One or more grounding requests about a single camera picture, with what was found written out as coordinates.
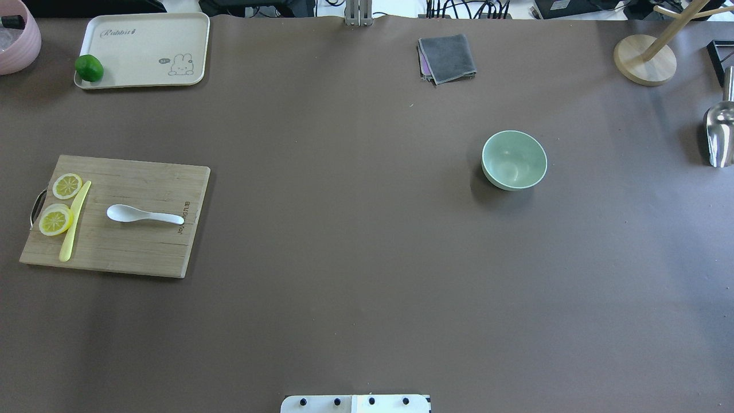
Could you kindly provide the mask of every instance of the gray cloth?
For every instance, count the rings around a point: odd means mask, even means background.
[[[430,76],[424,74],[424,78],[432,79],[436,85],[476,74],[469,40],[465,35],[418,39],[418,48],[419,57],[425,57],[430,70]]]

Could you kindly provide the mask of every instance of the wooden stand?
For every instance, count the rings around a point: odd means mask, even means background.
[[[648,35],[631,35],[622,39],[614,48],[614,64],[627,79],[644,86],[659,86],[675,74],[676,59],[667,45],[670,40],[695,18],[734,10],[734,6],[699,13],[708,0],[694,0],[682,13],[672,12],[660,6],[654,10],[675,18],[659,38]]]

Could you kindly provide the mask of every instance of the white ceramic spoon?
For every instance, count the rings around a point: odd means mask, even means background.
[[[138,220],[157,220],[181,225],[184,219],[174,214],[147,212],[129,205],[115,204],[107,208],[107,217],[118,222],[133,222]]]

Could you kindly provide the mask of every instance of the green lime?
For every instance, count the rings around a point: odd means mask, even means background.
[[[99,59],[91,54],[84,54],[74,62],[74,68],[79,76],[87,82],[97,82],[104,75],[104,68]]]

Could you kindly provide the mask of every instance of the metal scoop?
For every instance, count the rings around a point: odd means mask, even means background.
[[[724,101],[706,111],[706,135],[711,166],[723,168],[734,163],[734,67],[724,74]]]

